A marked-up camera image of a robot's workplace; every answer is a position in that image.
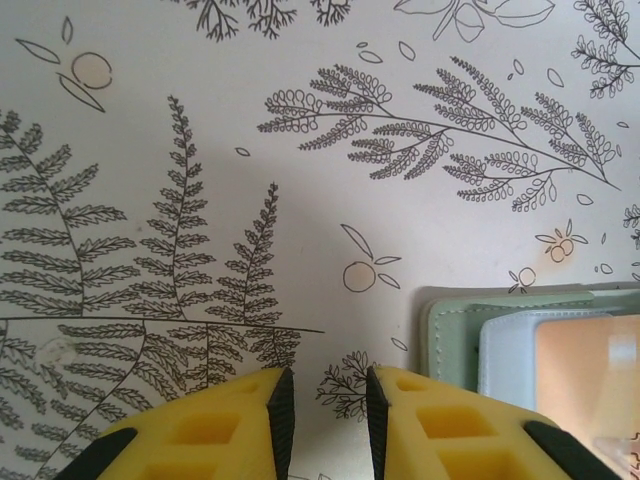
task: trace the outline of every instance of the line drawing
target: line drawing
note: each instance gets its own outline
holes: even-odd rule
[[[558,88],[564,88],[564,80],[554,68],[547,68],[547,80]]]
[[[316,400],[322,400],[322,405],[330,405],[338,419],[364,421],[367,418],[367,368],[370,366],[376,367],[377,363],[369,363],[367,352],[360,350],[346,355],[342,365],[329,365],[317,389]]]
[[[212,279],[195,267],[215,262],[215,258],[197,249],[194,251],[194,247],[210,241],[202,233],[192,233],[194,229],[207,226],[198,213],[208,203],[202,198],[204,184],[198,180],[202,164],[194,161],[197,148],[192,141],[193,132],[184,106],[173,96],[167,100],[174,120],[172,127],[176,137],[173,142],[177,147],[169,156],[177,169],[167,172],[172,184],[160,190],[162,201],[153,203],[158,218],[147,220],[154,236],[140,242],[151,255],[134,259],[156,280],[132,285],[140,300],[125,309],[133,315],[148,318],[186,320],[188,307],[210,299],[209,294],[198,291],[196,286],[210,284]]]
[[[437,41],[452,21],[460,38],[471,43],[485,28],[483,17],[493,18],[501,25],[511,28],[527,28],[544,22],[555,4],[549,0],[400,0],[394,10],[407,15],[438,15],[440,22],[433,33]]]
[[[402,55],[410,62],[413,62],[416,59],[416,51],[411,48],[411,45],[403,42],[402,40],[398,42],[398,50],[400,50],[400,55]]]
[[[323,27],[331,27],[346,19],[351,1],[309,0],[309,3],[315,9],[316,21]],[[287,6],[288,0],[184,0],[184,4],[199,11],[196,31],[205,31],[206,37],[216,43],[235,38],[245,24],[248,30],[277,40],[298,16],[298,10]]]
[[[344,22],[351,12],[352,0],[309,0],[316,9],[316,21],[323,27]]]
[[[518,75],[524,75],[524,67],[522,66],[522,62],[515,58],[513,60],[513,69],[516,71]]]
[[[584,205],[586,207],[588,207],[589,205],[593,205],[593,199],[589,195],[585,195],[584,193],[577,194],[576,200],[580,205]]]
[[[353,243],[355,243],[368,258],[368,261],[352,262],[345,267],[342,272],[342,282],[345,288],[354,293],[366,292],[375,285],[377,279],[380,279],[383,283],[399,290],[400,284],[397,280],[386,273],[378,273],[376,267],[395,263],[402,260],[402,258],[391,256],[375,258],[371,247],[369,247],[369,243],[360,232],[344,223],[340,226],[346,234],[349,235]]]
[[[518,111],[499,87],[473,65],[457,57],[451,61],[479,92],[443,68],[436,70],[443,86],[414,86],[416,91],[442,102],[435,105],[435,112],[445,122],[392,113],[388,103],[393,95],[378,78],[335,65],[319,69],[319,78],[310,82],[311,88],[325,98],[303,90],[280,90],[265,103],[274,118],[258,125],[258,130],[308,134],[318,130],[319,123],[331,122],[325,133],[299,145],[299,149],[311,151],[359,136],[369,123],[375,123],[378,126],[372,130],[374,138],[352,140],[351,145],[360,150],[347,155],[351,161],[381,167],[369,174],[373,180],[398,175],[405,180],[415,179],[450,151],[456,137],[481,137],[496,146],[494,153],[482,157],[452,153],[453,165],[443,168],[471,185],[471,189],[458,191],[463,200],[511,198],[514,212],[528,212],[547,201],[555,202],[558,192],[554,179],[561,172],[580,173],[619,190],[605,171],[617,153],[586,115],[571,115],[560,102],[540,92],[535,99],[541,108],[521,107]],[[478,93],[491,107],[483,108],[476,99]],[[530,144],[520,136],[530,123],[549,135],[547,145]],[[582,140],[574,130],[582,134]]]
[[[266,295],[273,287],[263,279],[272,275],[266,264],[273,258],[275,184],[253,222],[259,238],[242,284],[253,295],[243,303],[246,321],[189,315],[188,308],[216,301],[230,312],[226,304],[234,297],[221,301],[202,290],[210,288],[208,269],[215,265],[198,250],[209,241],[196,230],[206,224],[198,214],[207,205],[201,198],[205,184],[198,180],[202,166],[184,106],[175,97],[168,103],[176,147],[168,155],[176,166],[168,172],[173,185],[162,186],[163,201],[154,204],[159,216],[148,225],[157,235],[140,244],[96,229],[104,233],[106,223],[126,221],[122,211],[81,202],[97,164],[72,170],[68,145],[41,156],[39,124],[21,127],[13,111],[0,117],[0,189],[7,194],[2,259],[18,266],[0,277],[0,301],[25,311],[0,317],[0,423],[6,427],[0,441],[16,442],[15,458],[35,469],[30,478],[54,478],[60,458],[75,458],[108,424],[220,383],[247,360],[290,366],[303,335],[324,333],[280,325],[280,313],[270,308],[277,302]],[[15,215],[30,215],[29,226],[7,227]],[[48,223],[41,225],[38,217]],[[249,245],[252,235],[246,232]],[[237,245],[243,253],[250,248]],[[140,252],[137,265],[123,260],[130,255],[121,257],[132,249]],[[231,263],[242,270],[241,261],[225,265]],[[216,306],[209,307],[213,314],[219,313]],[[58,331],[46,344],[20,333],[21,326],[42,321]],[[7,430],[21,436],[14,440]],[[0,475],[23,478],[6,467]]]
[[[74,27],[71,19],[65,17],[61,33],[65,46],[71,44],[73,32]],[[15,40],[34,57],[54,65],[62,64],[60,56],[53,50],[29,40],[19,38]],[[109,61],[99,53],[91,51],[83,52],[74,57],[71,61],[70,74],[56,72],[60,86],[69,95],[101,113],[105,113],[104,107],[87,89],[102,90],[107,88],[113,82],[112,74],[113,68]]]
[[[251,156],[251,152],[249,152],[249,150],[247,150],[246,148],[242,148],[242,147],[236,147],[236,153],[238,155],[240,155],[241,157],[250,157]]]
[[[598,273],[603,273],[605,275],[611,275],[613,273],[613,268],[608,263],[601,263],[598,267],[597,265],[593,267],[593,270]]]
[[[573,233],[571,219],[567,222],[564,233],[555,228],[552,235],[536,235],[536,240],[548,244],[544,253],[549,254],[554,263],[562,263],[565,258],[570,257],[575,250],[576,243],[589,244],[589,241],[582,235]]]
[[[374,65],[383,62],[382,58],[380,58],[380,55],[370,50],[362,50],[361,52],[358,53],[358,56],[362,61],[374,64]]]
[[[524,267],[518,274],[509,270],[509,276],[515,283],[509,288],[508,293],[513,293],[518,288],[520,289],[520,293],[527,293],[527,288],[536,283],[536,272],[531,267]]]
[[[396,348],[399,348],[403,352],[408,352],[409,351],[409,347],[407,347],[407,345],[402,340],[399,340],[396,337],[391,337],[391,343],[393,343],[393,345]]]
[[[634,82],[633,70],[640,68],[640,55],[629,45],[629,13],[622,0],[578,0],[573,8],[584,12],[584,19],[593,25],[598,38],[606,43],[596,44],[578,37],[571,55],[582,61],[582,69],[599,75],[591,83],[591,98],[610,98],[621,92],[625,83]]]

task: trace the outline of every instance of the stitching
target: stitching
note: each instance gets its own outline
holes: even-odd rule
[[[501,310],[523,310],[525,308],[549,308],[549,307],[568,307],[572,305],[584,305],[587,306],[591,303],[591,300],[583,300],[580,302],[560,302],[560,303],[547,303],[547,304],[533,304],[533,305],[515,305],[515,306],[500,306],[500,307],[486,307],[486,308],[474,308],[474,309],[462,309],[462,310],[448,310],[446,312],[439,312],[436,315],[434,320],[434,330],[436,332],[436,378],[438,380],[442,379],[442,346],[440,345],[441,335],[440,335],[440,317],[451,314],[459,314],[459,313],[476,313],[476,312],[499,312]]]

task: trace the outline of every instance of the green wallet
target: green wallet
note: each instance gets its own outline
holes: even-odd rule
[[[480,330],[484,322],[523,310],[563,308],[593,309],[594,313],[612,315],[640,313],[640,289],[433,301],[420,314],[420,373],[477,391]]]

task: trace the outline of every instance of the fruit drawing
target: fruit drawing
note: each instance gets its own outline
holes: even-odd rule
[[[509,276],[516,282],[509,289],[509,293],[515,292],[518,287],[520,287],[520,293],[527,293],[526,288],[536,283],[536,272],[531,267],[523,268],[517,275],[509,270]]]
[[[573,233],[571,219],[567,222],[567,228],[564,234],[557,228],[554,229],[554,234],[555,235],[536,235],[536,240],[548,244],[544,253],[548,253],[551,260],[555,263],[562,263],[565,258],[571,256],[575,250],[576,243],[589,244],[589,241],[582,235]]]
[[[377,280],[380,280],[393,288],[400,289],[400,284],[395,278],[387,275],[386,273],[379,273],[376,267],[397,262],[398,260],[402,260],[402,258],[385,256],[376,259],[373,256],[371,247],[369,247],[369,244],[360,232],[349,225],[345,225],[344,223],[340,226],[368,259],[352,262],[345,267],[344,272],[342,273],[342,281],[347,290],[354,293],[366,292],[376,284]]]
[[[69,45],[73,40],[73,24],[69,17],[66,17],[62,24],[61,37],[65,45]],[[53,50],[29,40],[16,38],[16,42],[37,59],[53,65],[62,65],[60,56]],[[83,52],[75,56],[68,70],[69,74],[56,72],[60,86],[76,100],[104,113],[100,102],[88,90],[102,90],[111,85],[113,69],[109,61],[95,52]]]

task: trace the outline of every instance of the square hole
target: square hole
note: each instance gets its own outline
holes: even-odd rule
[[[171,441],[176,445],[212,445],[231,441],[240,423],[236,413],[207,413],[186,418]]]
[[[400,377],[398,381],[396,381],[396,386],[403,392],[423,392],[426,390],[426,387],[420,383],[406,377]]]
[[[495,435],[491,425],[470,407],[429,407],[418,410],[418,420],[429,438]]]
[[[215,471],[213,465],[157,463],[147,466],[141,480],[214,480]]]
[[[450,480],[532,480],[526,467],[508,451],[438,452]]]

